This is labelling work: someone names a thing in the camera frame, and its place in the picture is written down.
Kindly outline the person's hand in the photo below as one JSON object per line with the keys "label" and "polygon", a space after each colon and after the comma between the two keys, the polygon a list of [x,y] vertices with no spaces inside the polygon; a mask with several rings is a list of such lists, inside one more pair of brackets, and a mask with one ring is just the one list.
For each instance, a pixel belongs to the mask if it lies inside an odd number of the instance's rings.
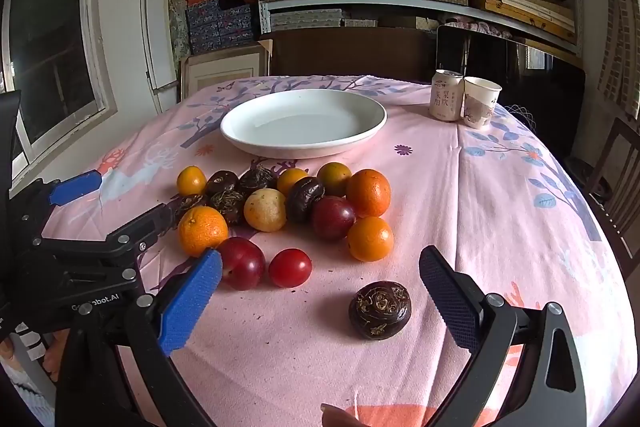
{"label": "person's hand", "polygon": [[322,403],[321,410],[323,427],[368,427],[352,414],[334,405]]}

